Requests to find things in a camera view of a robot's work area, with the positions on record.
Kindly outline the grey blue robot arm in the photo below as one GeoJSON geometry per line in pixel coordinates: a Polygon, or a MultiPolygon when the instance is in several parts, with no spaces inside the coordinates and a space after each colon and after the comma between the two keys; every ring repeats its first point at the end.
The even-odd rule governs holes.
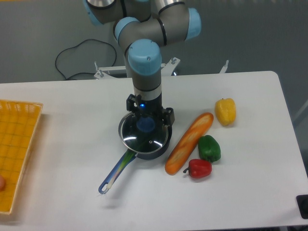
{"type": "Polygon", "coordinates": [[[134,86],[127,110],[136,116],[138,129],[171,126],[173,110],[162,107],[160,48],[199,36],[198,11],[183,0],[86,0],[84,6],[93,24],[114,22],[114,37],[134,86]]]}

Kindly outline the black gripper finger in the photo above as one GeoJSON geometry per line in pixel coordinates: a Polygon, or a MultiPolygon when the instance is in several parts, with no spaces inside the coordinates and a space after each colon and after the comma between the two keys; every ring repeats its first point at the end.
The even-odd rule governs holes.
{"type": "Polygon", "coordinates": [[[126,108],[127,111],[132,113],[135,116],[140,116],[140,109],[136,103],[136,96],[133,94],[130,94],[128,98],[126,99],[126,108]]]}
{"type": "Polygon", "coordinates": [[[163,108],[163,123],[165,126],[172,127],[174,123],[174,110],[171,107],[163,108]]]}

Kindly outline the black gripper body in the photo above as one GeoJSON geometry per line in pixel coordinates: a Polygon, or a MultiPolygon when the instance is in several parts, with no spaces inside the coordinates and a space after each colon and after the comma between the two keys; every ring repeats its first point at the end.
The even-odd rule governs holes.
{"type": "Polygon", "coordinates": [[[146,101],[140,94],[135,96],[137,111],[134,113],[137,121],[141,118],[153,117],[157,120],[163,120],[162,94],[153,100],[146,101]]]}

